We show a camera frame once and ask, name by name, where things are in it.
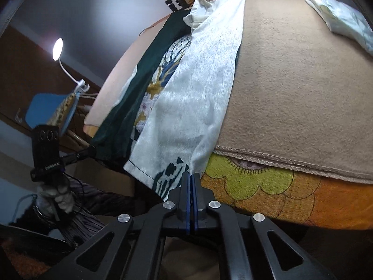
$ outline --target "gloved hand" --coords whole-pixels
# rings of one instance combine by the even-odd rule
[[[37,191],[36,206],[44,216],[54,216],[53,201],[67,214],[72,212],[75,201],[70,190],[70,181],[65,175],[59,178],[57,187],[42,183]]]

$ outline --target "dark green fabric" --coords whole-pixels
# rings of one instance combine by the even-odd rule
[[[137,64],[136,76],[122,101],[113,107],[91,141],[91,145],[96,147],[97,159],[112,161],[128,154],[131,132],[146,88],[171,44],[190,33],[190,27],[182,20],[189,12],[172,13],[142,56]]]

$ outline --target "brown blanket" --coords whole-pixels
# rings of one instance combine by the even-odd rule
[[[373,59],[304,0],[246,0],[215,152],[373,183]]]

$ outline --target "lamp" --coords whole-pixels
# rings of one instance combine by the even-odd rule
[[[85,81],[83,79],[81,79],[80,81],[75,80],[72,77],[72,75],[69,74],[68,71],[62,66],[61,59],[60,59],[62,48],[63,48],[63,41],[62,41],[62,38],[59,38],[55,42],[55,45],[53,46],[53,52],[52,52],[53,60],[54,61],[58,60],[62,70],[77,84],[75,88],[75,92],[81,92],[81,93],[87,92],[90,89],[90,86],[88,84],[85,84]]]

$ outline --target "metal bolt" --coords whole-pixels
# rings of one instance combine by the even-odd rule
[[[264,215],[261,214],[261,213],[255,214],[255,215],[253,216],[253,218],[254,218],[254,220],[257,221],[257,222],[262,222],[262,221],[264,221],[264,219],[265,219]]]
[[[173,203],[172,201],[166,201],[164,204],[163,204],[163,207],[164,208],[167,208],[167,209],[172,209],[175,207],[175,203]]]
[[[126,223],[126,222],[129,221],[129,219],[131,219],[131,217],[129,215],[125,214],[125,213],[118,216],[118,221],[120,223]]]
[[[220,204],[219,201],[211,201],[208,205],[210,207],[212,207],[212,208],[219,208],[219,207],[221,207],[221,204]]]

